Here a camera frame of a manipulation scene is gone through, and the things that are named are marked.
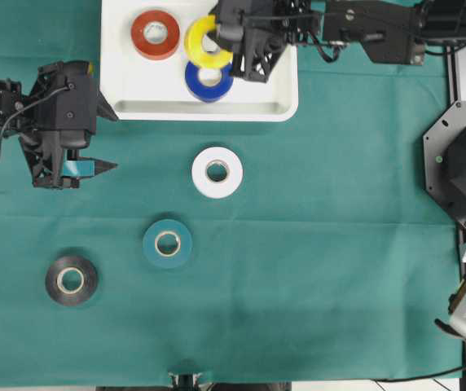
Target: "cable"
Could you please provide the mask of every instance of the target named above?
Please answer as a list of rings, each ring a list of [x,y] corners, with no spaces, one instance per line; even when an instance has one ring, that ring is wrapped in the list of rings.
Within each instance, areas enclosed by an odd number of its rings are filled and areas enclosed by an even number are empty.
[[[21,114],[23,114],[24,112],[26,112],[27,110],[31,109],[31,108],[34,108],[36,107],[37,105],[39,104],[42,104],[42,103],[45,103],[48,99],[52,98],[54,95],[57,95],[58,93],[60,92],[63,92],[63,91],[66,91],[66,90],[69,90],[68,87],[62,87],[62,88],[59,88],[57,90],[54,90],[52,91],[50,94],[48,94],[45,98],[41,98],[39,100],[37,100],[36,102],[34,103],[31,103],[30,105],[28,105],[27,107],[25,108],[22,108],[21,110],[19,110],[18,112],[15,112],[14,114],[12,114],[11,116],[8,117],[8,119],[5,121],[5,123],[3,124],[1,130],[0,130],[0,159],[2,157],[2,143],[3,143],[3,136],[5,134],[5,132],[7,131],[7,128],[9,127],[10,123],[16,119],[18,116],[20,116]]]
[[[449,51],[447,51],[445,49],[445,51],[443,51],[442,53],[438,53],[436,51],[425,51],[425,54],[435,55],[435,56],[438,56],[438,57],[444,57],[446,55],[455,55],[458,51],[463,50],[465,47],[466,47],[466,45],[461,45],[461,46],[458,46],[458,47],[456,47],[454,49],[450,49]]]
[[[376,383],[376,385],[377,385],[378,387],[380,387],[381,389],[383,389],[383,391],[387,391],[383,385],[381,385],[380,383],[378,383],[377,380],[373,380],[373,382]]]
[[[436,384],[441,385],[441,387],[442,387],[443,389],[445,389],[446,391],[452,391],[451,389],[449,389],[448,387],[446,387],[443,383],[440,383],[440,382],[437,381],[436,379],[433,379],[433,380],[436,382]]]
[[[450,375],[451,373],[456,373],[460,371],[466,370],[466,365],[463,365],[462,367],[456,367],[449,369],[447,371],[441,371],[438,373],[431,373],[430,375],[422,375],[422,376],[415,376],[415,377],[407,377],[404,379],[377,379],[381,383],[404,383],[407,381],[415,381],[415,380],[427,380],[427,379],[434,379],[446,375]]]
[[[313,39],[314,45],[316,46],[318,53],[326,63],[334,63],[340,58],[341,49],[339,46],[334,46],[332,48],[332,56],[330,56],[323,50],[323,45],[320,43],[320,40],[313,33],[310,33],[310,36]]]

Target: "teal tape piece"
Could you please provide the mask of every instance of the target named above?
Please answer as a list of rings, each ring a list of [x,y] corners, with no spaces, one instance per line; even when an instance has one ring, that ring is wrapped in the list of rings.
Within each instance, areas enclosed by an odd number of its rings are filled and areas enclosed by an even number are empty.
[[[167,235],[176,239],[176,246],[170,254],[163,253],[159,241]],[[181,222],[160,220],[147,229],[143,239],[144,256],[155,266],[162,269],[174,269],[189,261],[193,239],[190,231]]]
[[[94,177],[95,162],[93,160],[66,160],[63,166],[63,176],[71,178]]]

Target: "white tray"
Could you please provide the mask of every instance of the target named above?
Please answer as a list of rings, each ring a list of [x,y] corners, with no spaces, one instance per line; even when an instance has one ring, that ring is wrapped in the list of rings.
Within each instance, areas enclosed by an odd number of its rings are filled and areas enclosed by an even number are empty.
[[[202,103],[184,80],[188,27],[206,16],[216,0],[103,0],[101,91],[122,120],[286,121],[298,109],[297,49],[289,47],[267,84],[235,79],[216,103]],[[170,13],[181,29],[177,52],[163,61],[143,58],[130,30],[149,9]]]

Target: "screw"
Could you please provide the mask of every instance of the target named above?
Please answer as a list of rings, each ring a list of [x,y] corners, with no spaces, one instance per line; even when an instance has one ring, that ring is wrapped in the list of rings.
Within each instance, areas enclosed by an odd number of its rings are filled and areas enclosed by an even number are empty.
[[[345,18],[349,21],[352,22],[354,20],[354,10],[347,10],[347,13],[345,14]]]

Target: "white tape roll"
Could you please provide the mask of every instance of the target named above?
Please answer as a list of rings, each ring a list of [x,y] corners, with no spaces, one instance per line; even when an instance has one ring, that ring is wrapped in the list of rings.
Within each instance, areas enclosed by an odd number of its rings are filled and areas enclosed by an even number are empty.
[[[220,182],[214,181],[208,175],[208,169],[213,165],[221,165],[226,169],[226,177]],[[191,176],[195,187],[204,196],[221,199],[230,196],[239,188],[244,169],[234,152],[222,147],[212,147],[203,150],[195,158]]]

